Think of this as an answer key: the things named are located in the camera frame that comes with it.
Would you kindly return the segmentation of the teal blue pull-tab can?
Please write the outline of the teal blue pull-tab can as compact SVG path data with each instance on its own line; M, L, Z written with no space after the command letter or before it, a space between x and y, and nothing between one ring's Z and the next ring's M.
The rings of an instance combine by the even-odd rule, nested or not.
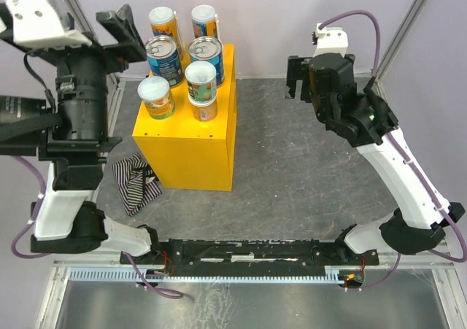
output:
M172 88L183 79L182 61L176 40L172 36L157 35L149 39L145 45L150 71L164 78Z

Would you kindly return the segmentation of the green label can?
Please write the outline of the green label can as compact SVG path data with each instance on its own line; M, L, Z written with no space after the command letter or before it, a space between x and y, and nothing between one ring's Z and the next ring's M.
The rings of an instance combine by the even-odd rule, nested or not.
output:
M139 83L137 93L151 118L164 120L173 115L175 104L166 79L148 77Z

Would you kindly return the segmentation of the blue orange can with spoon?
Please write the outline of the blue orange can with spoon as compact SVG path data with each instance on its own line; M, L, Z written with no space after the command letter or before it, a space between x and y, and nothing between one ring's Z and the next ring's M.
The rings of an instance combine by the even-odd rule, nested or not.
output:
M191 11L193 34L195 38L210 36L220 38L218 15L213 6L201 4Z

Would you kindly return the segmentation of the silver top tin can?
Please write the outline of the silver top tin can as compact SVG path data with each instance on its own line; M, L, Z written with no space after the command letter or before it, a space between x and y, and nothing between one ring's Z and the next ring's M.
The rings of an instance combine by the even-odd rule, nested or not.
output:
M223 44L212 36L195 38L188 47L190 61L207 61L216 69L217 86L224 81Z

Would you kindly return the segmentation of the clear lid can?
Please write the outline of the clear lid can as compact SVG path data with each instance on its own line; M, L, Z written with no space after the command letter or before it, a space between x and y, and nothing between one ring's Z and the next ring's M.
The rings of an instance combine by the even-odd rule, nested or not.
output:
M185 70L189 96L192 100L205 103L217 93L217 71L207 61L194 61Z

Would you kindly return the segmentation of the yellow shelf cabinet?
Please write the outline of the yellow shelf cabinet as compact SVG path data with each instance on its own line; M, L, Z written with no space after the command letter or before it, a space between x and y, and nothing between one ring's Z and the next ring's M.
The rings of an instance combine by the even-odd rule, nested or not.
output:
M225 44L225 79L217 90L217 116L196 120L187 83L171 89L175 113L164 120L149 116L144 104L133 139L165 188L230 191L234 177L237 101L235 46Z

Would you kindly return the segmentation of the orange can white lid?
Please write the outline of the orange can white lid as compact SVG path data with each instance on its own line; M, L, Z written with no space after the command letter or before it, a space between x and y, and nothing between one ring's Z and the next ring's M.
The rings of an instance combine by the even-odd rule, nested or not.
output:
M200 122L209 122L217 116L217 100L200 102L192 101L190 103L194 118Z

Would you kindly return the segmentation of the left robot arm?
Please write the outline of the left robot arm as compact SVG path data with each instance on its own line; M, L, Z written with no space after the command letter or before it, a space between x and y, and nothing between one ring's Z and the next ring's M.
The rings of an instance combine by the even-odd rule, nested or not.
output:
M22 49L56 68L55 89L43 99L1 97L1 153L39 182L24 228L30 258L104 248L154 263L161 256L155 229L115 222L88 200L101 183L107 153L121 141L108 132L107 76L145 56L130 6L98 12L96 19L115 44L101 45L86 31L76 47Z

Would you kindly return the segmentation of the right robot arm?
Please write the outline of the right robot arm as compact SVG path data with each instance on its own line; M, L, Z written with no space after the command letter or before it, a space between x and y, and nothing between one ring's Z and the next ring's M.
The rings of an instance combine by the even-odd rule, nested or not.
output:
M387 102L374 90L374 78L358 92L354 55L292 55L287 60L288 98L302 82L301 100L312 104L325 129L346 139L378 173L397 203L396 210L365 225L351 226L334 247L336 258L351 264L370 249L389 247L403 255L436 247L463 216L462 204L449 202L433 186L413 156Z

